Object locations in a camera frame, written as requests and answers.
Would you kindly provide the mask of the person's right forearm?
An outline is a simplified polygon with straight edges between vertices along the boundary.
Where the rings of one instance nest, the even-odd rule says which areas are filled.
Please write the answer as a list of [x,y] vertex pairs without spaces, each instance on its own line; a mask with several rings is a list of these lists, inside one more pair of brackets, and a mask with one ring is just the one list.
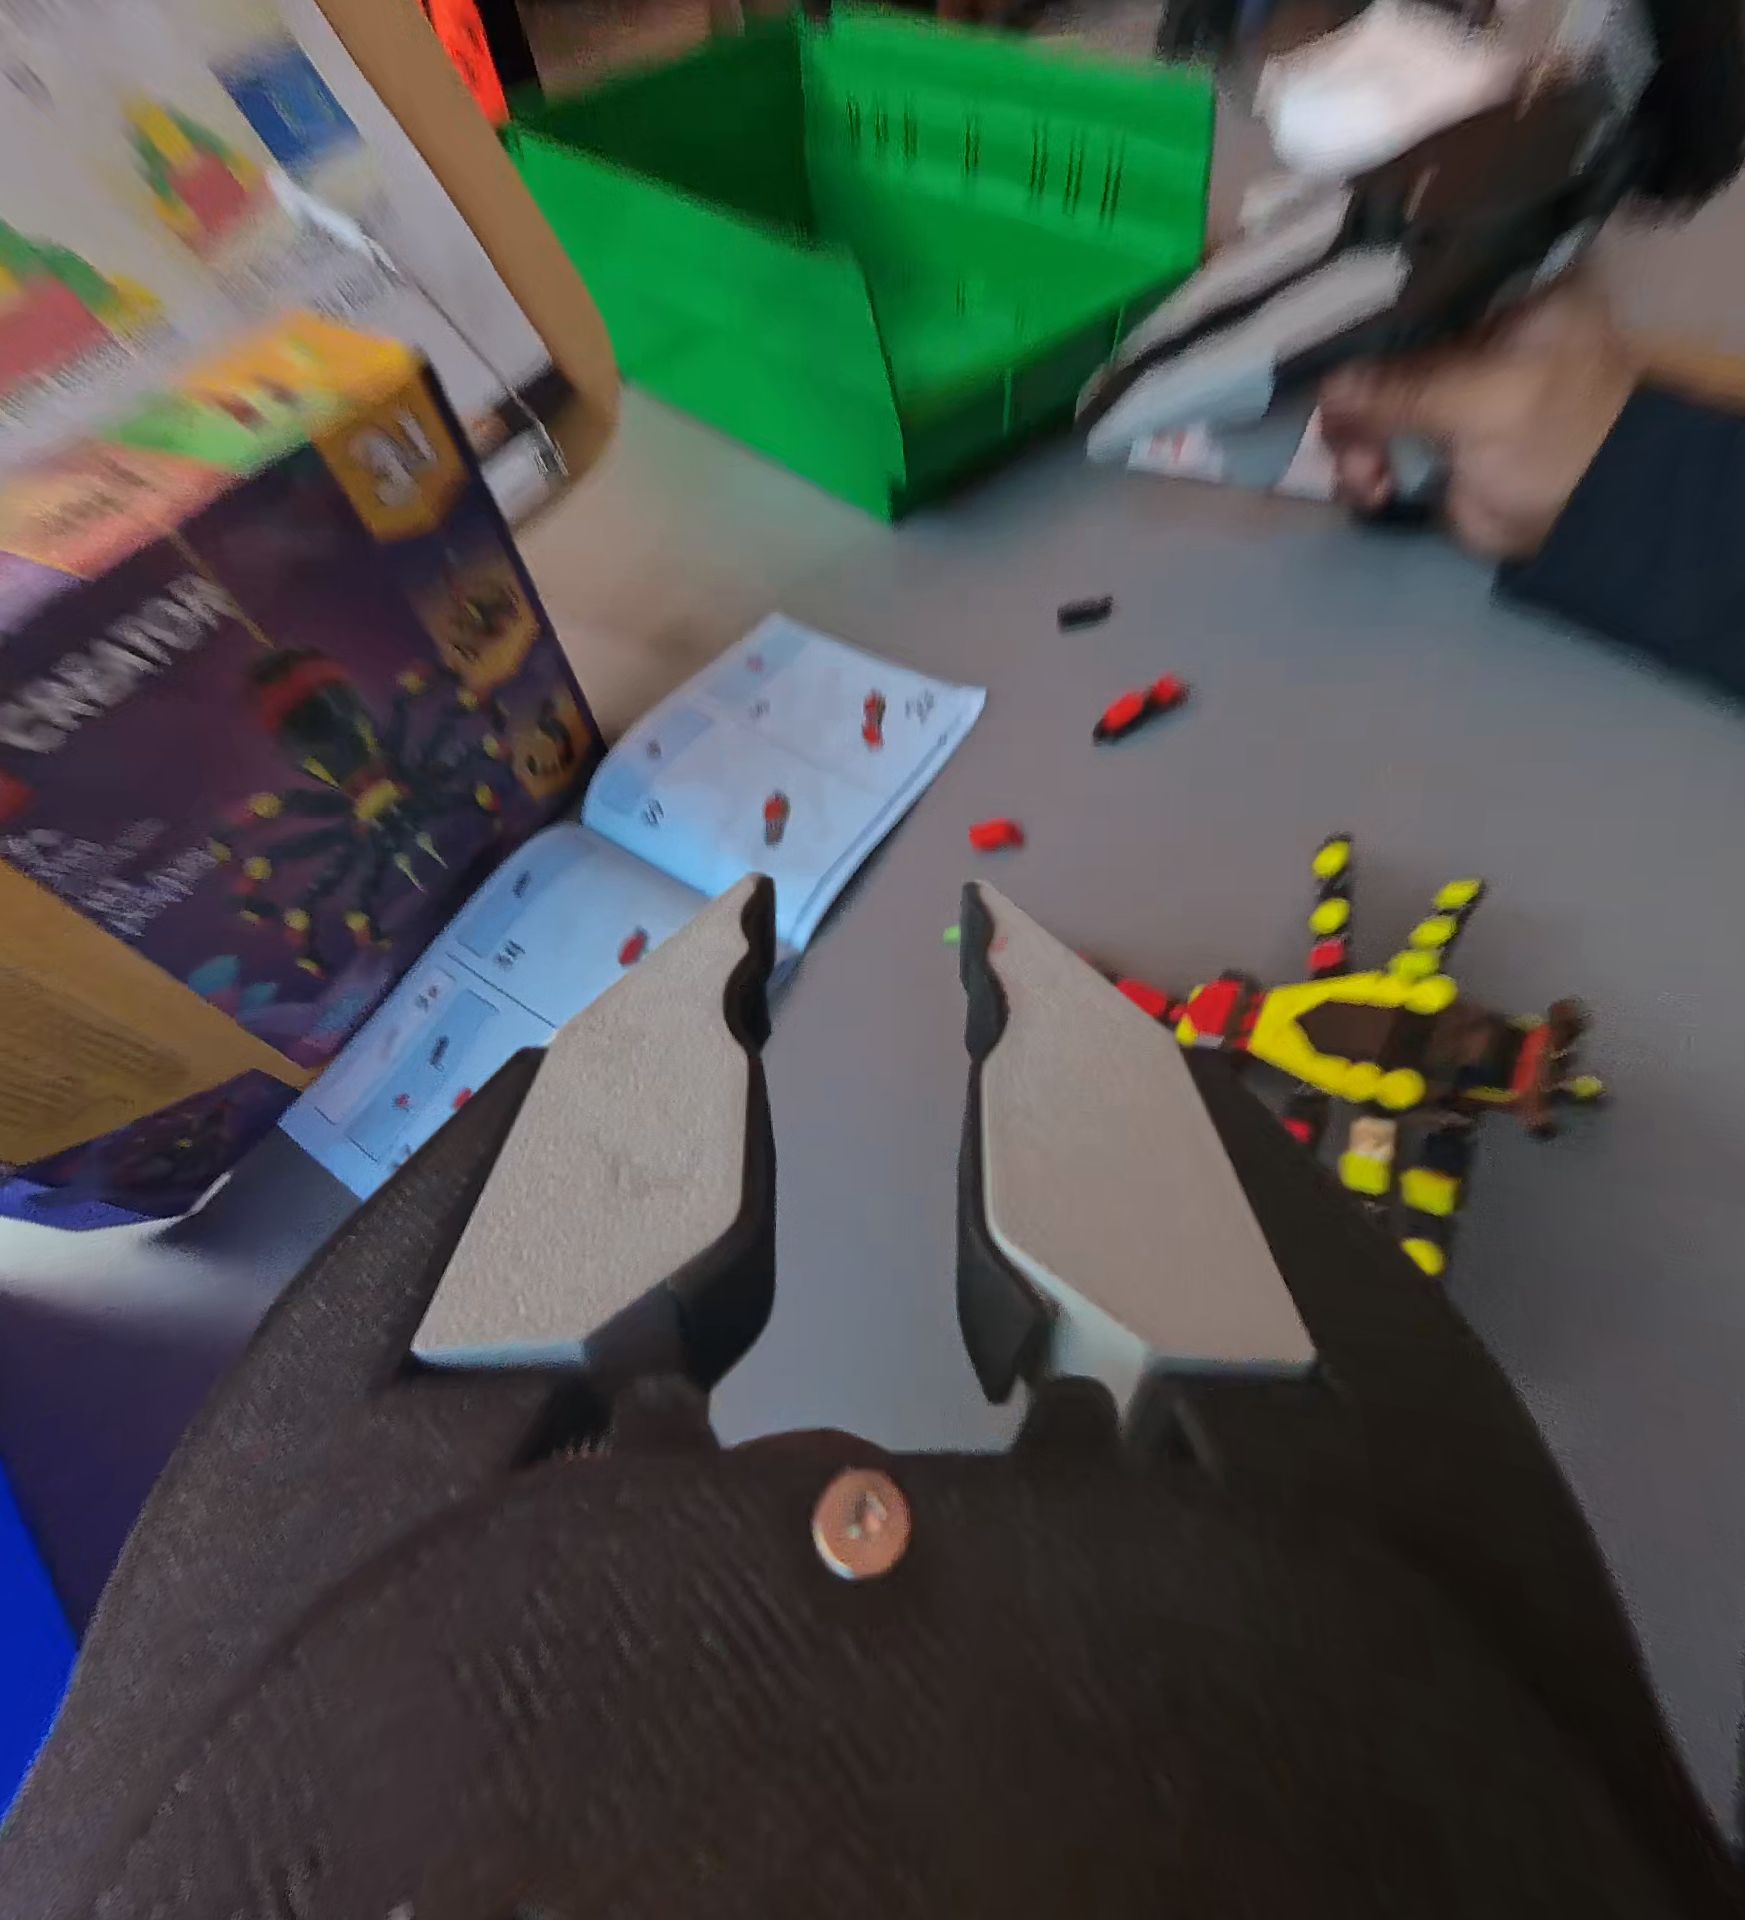
[[1745,414],[1643,383],[1495,588],[1745,704]]

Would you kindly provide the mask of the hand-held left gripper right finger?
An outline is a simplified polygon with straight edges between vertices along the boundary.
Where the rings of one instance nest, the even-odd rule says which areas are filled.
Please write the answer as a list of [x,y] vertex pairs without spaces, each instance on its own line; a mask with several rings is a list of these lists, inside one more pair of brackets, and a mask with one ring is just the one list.
[[1186,1056],[996,884],[963,889],[953,1321],[986,1405],[1298,1386],[1313,1341]]

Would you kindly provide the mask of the purple lego set box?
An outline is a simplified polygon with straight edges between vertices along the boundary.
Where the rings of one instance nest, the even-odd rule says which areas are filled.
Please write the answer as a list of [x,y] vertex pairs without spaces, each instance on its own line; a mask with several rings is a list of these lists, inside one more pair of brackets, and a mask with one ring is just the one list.
[[599,756],[419,347],[312,315],[0,484],[0,1218],[198,1199]]

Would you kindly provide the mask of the red and black lego piece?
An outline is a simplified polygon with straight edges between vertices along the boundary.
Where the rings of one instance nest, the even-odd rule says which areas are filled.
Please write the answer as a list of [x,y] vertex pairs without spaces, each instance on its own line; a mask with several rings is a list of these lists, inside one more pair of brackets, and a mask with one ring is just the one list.
[[1192,704],[1192,682],[1183,676],[1158,676],[1151,684],[1128,684],[1121,701],[1109,701],[1094,723],[1094,747],[1121,747],[1132,732],[1148,732],[1151,723],[1174,713]]

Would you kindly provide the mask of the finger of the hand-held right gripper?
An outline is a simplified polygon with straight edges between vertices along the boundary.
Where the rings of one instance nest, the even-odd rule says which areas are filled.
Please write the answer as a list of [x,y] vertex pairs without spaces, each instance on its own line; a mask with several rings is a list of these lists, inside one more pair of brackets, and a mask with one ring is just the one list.
[[1271,355],[1102,369],[1082,383],[1087,468],[1132,468],[1151,445],[1192,445],[1192,468],[1292,468],[1319,407],[1319,371],[1284,378]]
[[1234,237],[1121,338],[1109,390],[1240,347],[1271,362],[1271,383],[1312,355],[1411,347],[1411,286],[1411,184],[1256,184]]

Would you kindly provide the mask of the green plastic bin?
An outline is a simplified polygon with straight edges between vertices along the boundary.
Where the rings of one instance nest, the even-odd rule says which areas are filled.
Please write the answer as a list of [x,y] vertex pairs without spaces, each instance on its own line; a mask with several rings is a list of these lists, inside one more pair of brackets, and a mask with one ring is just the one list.
[[519,91],[498,144],[624,383],[894,524],[1069,429],[1201,268],[1216,82],[832,4]]

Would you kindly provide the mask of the printed instruction sheet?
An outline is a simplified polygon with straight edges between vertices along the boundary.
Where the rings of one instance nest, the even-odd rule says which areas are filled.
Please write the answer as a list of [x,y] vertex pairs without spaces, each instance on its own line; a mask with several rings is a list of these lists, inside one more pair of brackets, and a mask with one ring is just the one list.
[[318,4],[0,4],[0,469],[296,311],[416,346],[466,417],[553,378]]

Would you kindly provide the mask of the wooden stand board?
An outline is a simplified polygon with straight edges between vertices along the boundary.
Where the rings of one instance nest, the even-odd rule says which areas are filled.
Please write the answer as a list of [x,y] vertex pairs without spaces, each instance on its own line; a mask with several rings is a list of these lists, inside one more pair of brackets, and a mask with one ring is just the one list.
[[360,82],[404,120],[434,184],[466,213],[508,294],[525,311],[568,397],[545,417],[564,480],[581,484],[616,434],[624,378],[604,315],[533,211],[519,164],[452,72],[447,47],[416,0],[318,0],[318,18],[354,56]]

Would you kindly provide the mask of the white red printed paper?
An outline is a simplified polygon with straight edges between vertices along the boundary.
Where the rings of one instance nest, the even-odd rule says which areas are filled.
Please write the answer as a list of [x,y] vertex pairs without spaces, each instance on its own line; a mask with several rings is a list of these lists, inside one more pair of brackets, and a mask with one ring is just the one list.
[[1183,480],[1212,489],[1250,489],[1284,499],[1330,499],[1341,468],[1313,424],[1313,400],[1280,400],[1250,424],[1186,424],[1141,434],[1128,469]]

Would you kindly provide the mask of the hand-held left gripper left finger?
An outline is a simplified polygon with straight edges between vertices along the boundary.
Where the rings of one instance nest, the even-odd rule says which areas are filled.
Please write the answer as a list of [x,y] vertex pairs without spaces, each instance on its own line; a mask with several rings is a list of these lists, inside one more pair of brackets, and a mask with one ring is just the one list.
[[553,1032],[416,1364],[596,1392],[739,1365],[772,1309],[772,962],[772,876],[739,876]]

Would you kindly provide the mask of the person's right hand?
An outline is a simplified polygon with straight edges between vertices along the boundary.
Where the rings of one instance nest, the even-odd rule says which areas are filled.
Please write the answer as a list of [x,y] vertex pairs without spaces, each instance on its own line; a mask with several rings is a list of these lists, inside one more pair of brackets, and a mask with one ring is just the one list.
[[1444,524],[1480,557],[1535,557],[1643,383],[1614,311],[1564,286],[1429,355],[1364,362],[1319,383],[1341,499],[1402,499],[1391,448],[1444,468]]

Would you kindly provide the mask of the lego instruction booklet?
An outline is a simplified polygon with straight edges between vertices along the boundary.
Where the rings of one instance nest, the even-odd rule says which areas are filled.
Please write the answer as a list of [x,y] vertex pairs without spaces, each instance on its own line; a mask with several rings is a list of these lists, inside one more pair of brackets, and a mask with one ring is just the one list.
[[781,990],[986,704],[807,623],[754,623],[604,753],[568,824],[475,884],[283,1111],[283,1142],[375,1199],[511,1056],[545,1047],[739,876],[772,876]]

